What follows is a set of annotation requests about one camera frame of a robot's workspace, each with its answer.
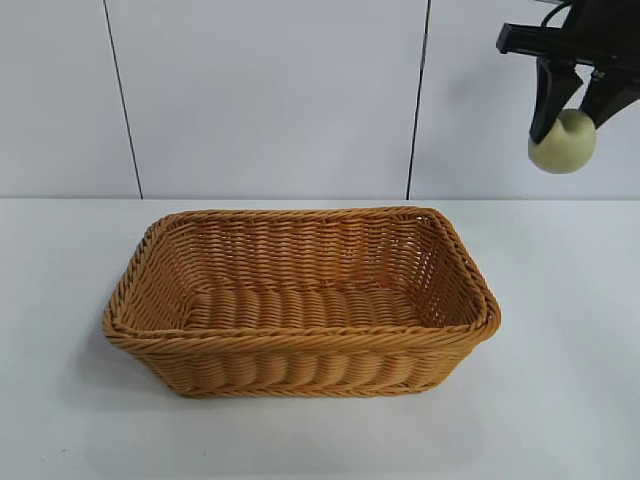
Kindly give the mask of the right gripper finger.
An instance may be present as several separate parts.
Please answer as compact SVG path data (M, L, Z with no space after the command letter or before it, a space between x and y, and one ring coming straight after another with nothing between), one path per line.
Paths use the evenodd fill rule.
M583 84L574 62L536 59L536 100L529 137L540 144L548 135L567 102Z
M636 101L636 76L620 70L594 70L580 110L595 125L604 125Z

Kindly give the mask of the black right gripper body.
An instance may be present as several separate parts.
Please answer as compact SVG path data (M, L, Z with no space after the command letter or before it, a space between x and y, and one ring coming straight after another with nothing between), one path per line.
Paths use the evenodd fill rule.
M559 1L537 25L506 23L496 48L502 54L586 65L598 80L639 87L639 2Z

